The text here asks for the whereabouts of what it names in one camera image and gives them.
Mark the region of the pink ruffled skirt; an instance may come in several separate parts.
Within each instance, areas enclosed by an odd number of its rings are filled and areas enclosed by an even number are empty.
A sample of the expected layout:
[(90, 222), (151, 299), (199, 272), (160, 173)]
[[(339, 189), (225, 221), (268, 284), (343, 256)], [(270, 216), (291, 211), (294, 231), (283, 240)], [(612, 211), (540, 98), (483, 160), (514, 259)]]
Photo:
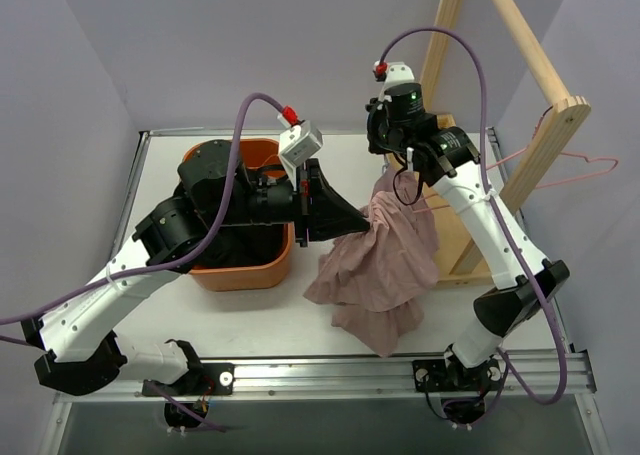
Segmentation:
[(439, 279), (434, 215), (424, 199), (402, 204), (417, 189), (413, 174), (387, 169), (361, 208), (370, 229), (335, 239), (304, 292), (315, 304), (332, 305), (331, 325), (380, 357), (393, 354), (399, 339), (420, 326), (418, 298)]

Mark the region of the black pleated skirt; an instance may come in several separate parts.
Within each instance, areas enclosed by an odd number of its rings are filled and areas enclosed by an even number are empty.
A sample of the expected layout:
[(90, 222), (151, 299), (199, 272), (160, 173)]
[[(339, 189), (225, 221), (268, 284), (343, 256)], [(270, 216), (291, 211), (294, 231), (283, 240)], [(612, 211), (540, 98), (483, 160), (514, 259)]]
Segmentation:
[(221, 227), (195, 260), (195, 266), (223, 269), (266, 265), (281, 253), (286, 226), (251, 225)]

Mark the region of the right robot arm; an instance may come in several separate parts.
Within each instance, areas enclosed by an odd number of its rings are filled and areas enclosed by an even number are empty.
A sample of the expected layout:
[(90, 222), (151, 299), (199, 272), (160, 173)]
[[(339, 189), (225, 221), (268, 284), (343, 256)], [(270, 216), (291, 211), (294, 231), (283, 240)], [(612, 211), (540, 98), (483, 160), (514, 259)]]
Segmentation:
[(369, 150), (395, 159), (402, 175), (415, 174), (460, 217), (489, 267), (494, 286), (473, 303), (474, 317), (447, 349), (444, 375), (460, 391), (491, 385), (495, 354), (521, 324), (543, 312), (561, 341), (551, 300), (569, 277), (523, 232), (490, 186), (486, 160), (457, 127), (439, 128), (423, 107), (417, 82), (385, 86), (366, 106)]

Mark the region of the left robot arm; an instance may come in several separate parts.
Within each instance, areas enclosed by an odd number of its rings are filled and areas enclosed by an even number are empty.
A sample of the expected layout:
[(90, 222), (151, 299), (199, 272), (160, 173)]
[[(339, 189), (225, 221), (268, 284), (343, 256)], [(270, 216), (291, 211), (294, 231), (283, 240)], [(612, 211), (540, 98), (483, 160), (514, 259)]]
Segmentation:
[(179, 184), (135, 227), (116, 256), (84, 288), (22, 321), (26, 342), (42, 349), (34, 364), (40, 385), (82, 396), (116, 380), (135, 380), (171, 395), (204, 382), (192, 345), (169, 339), (145, 344), (116, 325), (156, 291), (198, 265), (224, 227), (291, 224), (297, 242), (365, 232), (370, 224), (326, 181), (315, 158), (269, 182), (246, 167), (237, 140), (198, 146), (178, 167)]

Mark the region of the orange plastic basket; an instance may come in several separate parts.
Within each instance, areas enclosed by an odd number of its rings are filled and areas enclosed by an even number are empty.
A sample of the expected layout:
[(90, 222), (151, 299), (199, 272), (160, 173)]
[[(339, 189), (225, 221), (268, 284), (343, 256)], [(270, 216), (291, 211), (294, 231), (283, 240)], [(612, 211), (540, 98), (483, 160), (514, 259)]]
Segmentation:
[[(240, 142), (240, 152), (244, 162), (251, 169), (275, 162), (278, 142), (270, 138), (249, 137)], [(273, 259), (266, 264), (208, 268), (194, 267), (189, 274), (204, 289), (216, 292), (268, 289), (281, 283), (290, 270), (290, 252), (294, 244), (294, 227), (282, 225), (282, 241)]]

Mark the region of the wooden clothes rack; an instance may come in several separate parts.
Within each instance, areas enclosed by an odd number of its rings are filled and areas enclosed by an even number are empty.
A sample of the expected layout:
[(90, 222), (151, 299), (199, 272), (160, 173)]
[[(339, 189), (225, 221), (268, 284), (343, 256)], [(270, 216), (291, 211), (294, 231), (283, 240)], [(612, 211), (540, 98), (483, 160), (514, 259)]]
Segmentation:
[[(534, 138), (523, 155), (515, 157), (515, 168), (507, 176), (501, 196), (512, 210), (518, 210), (560, 156), (591, 112), (588, 99), (575, 93), (557, 70), (557, 61), (544, 49), (542, 40), (559, 13), (564, 0), (426, 0), (432, 10), (430, 21), (455, 29), (472, 26), (470, 45), (478, 52), (498, 104), (487, 127), (500, 143)], [(529, 102), (524, 112), (539, 121), (530, 129), (518, 123), (508, 131), (503, 123), (516, 100), (517, 81), (532, 78), (542, 102)]]

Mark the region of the aluminium mounting rail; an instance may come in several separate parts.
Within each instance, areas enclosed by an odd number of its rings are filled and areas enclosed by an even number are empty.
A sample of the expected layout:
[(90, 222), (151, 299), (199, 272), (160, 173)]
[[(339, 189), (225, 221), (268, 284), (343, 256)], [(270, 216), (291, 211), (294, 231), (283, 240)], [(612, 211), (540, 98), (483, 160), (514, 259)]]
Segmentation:
[[(136, 160), (134, 189), (123, 237), (177, 184), (177, 166), (193, 146), (229, 138), (224, 131), (153, 133), (143, 136)], [(381, 175), (382, 158), (367, 152), (364, 134), (324, 135), (316, 155), (323, 172), (343, 197), (365, 205)], [(488, 289), (476, 282), (453, 282), (419, 298), (425, 310), (421, 326), (401, 338), (399, 355), (369, 356), (359, 341), (330, 326), (331, 309), (303, 298), (317, 273), (318, 257), (331, 243), (310, 244), (291, 252), (291, 271), (269, 290), (213, 293), (192, 277), (181, 276), (152, 295), (118, 325), (134, 341), (167, 338), (189, 341), (205, 362), (235, 366), (233, 396), (319, 399), (414, 397), (412, 361), (441, 358), (471, 322), (472, 302)], [(551, 336), (539, 313), (506, 340), (505, 350), (529, 386), (539, 395), (555, 392), (558, 363)]]

